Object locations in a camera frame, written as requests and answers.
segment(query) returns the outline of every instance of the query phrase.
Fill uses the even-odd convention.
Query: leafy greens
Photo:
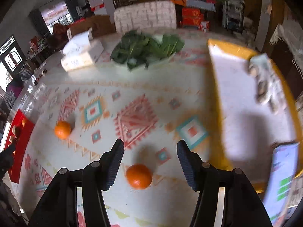
[[[179,52],[183,46],[184,42],[176,35],[164,34],[162,43],[159,43],[150,35],[138,34],[137,30],[132,30],[122,36],[111,59],[119,64],[127,64],[130,70],[143,64],[147,68],[151,61],[165,59]]]

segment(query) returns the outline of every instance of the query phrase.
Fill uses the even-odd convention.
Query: orange
[[[135,164],[127,169],[126,179],[134,189],[146,189],[152,183],[152,174],[145,165]]]
[[[71,125],[66,121],[58,121],[55,126],[55,135],[60,139],[66,139],[71,134]]]
[[[25,126],[26,121],[27,121],[27,119],[26,119],[26,118],[24,118],[24,119],[22,120],[22,126],[23,126],[23,127]]]

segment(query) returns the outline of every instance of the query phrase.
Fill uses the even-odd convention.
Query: cushioned chair
[[[23,82],[27,82],[31,76],[33,75],[32,72],[27,68],[27,66],[23,67],[20,72],[18,73],[19,76],[21,77],[21,80]]]
[[[175,4],[155,1],[119,7],[114,12],[116,31],[119,33],[149,27],[176,28]]]

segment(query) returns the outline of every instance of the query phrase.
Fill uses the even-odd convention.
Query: white paper
[[[90,47],[91,28],[83,33],[75,35],[64,47],[63,54],[79,54]]]

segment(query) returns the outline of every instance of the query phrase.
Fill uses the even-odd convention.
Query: window
[[[0,87],[5,91],[7,85],[12,80],[11,74],[7,71],[2,61],[0,62]]]
[[[53,33],[54,24],[60,23],[66,26],[73,23],[64,1],[47,3],[40,8],[40,12],[51,34]]]
[[[12,71],[15,70],[17,65],[22,61],[15,47],[5,56],[4,60]]]

